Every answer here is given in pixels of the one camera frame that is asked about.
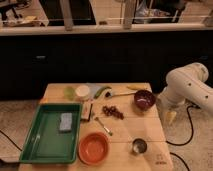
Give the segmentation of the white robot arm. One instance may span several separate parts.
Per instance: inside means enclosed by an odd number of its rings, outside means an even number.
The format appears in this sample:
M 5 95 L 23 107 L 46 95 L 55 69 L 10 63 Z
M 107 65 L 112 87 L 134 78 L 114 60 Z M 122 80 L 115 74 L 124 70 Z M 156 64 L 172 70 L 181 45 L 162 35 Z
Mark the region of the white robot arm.
M 162 105 L 163 122 L 170 125 L 175 109 L 189 100 L 209 114 L 213 114 L 213 88 L 206 84 L 209 71 L 202 63 L 175 68 L 166 75 L 166 87 L 158 95 Z

